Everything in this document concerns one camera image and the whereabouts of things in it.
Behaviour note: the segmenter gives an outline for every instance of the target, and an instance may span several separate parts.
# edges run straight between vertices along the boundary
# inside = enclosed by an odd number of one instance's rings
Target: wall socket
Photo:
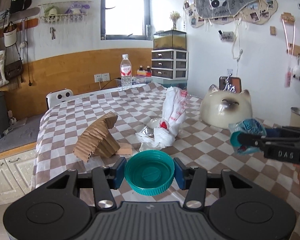
[[[95,74],[94,81],[95,83],[102,82],[102,74]]]
[[[110,74],[109,73],[103,73],[102,74],[102,81],[110,81]]]

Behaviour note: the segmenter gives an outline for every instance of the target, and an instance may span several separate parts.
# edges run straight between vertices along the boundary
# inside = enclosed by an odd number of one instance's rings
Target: trash can
[[[300,108],[291,108],[290,126],[300,127]]]

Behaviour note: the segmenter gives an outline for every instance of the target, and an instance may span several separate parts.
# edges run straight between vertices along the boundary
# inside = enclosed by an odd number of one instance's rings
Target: cat-shaped trash can
[[[200,118],[209,125],[223,129],[228,129],[230,123],[252,118],[249,91],[233,93],[212,85],[201,102]]]

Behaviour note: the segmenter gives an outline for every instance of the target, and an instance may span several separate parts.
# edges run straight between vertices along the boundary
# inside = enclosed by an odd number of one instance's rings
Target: black window frame
[[[106,0],[101,0],[100,30],[101,40],[147,40],[146,25],[151,25],[150,0],[144,0],[143,35],[106,35]]]

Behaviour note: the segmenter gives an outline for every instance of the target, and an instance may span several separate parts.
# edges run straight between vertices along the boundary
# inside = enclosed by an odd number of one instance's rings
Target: cat ear
[[[209,93],[213,93],[213,92],[217,92],[217,91],[219,91],[219,89],[216,85],[211,85],[208,90]]]
[[[243,97],[251,103],[251,96],[248,90],[243,90],[240,95],[243,95]]]

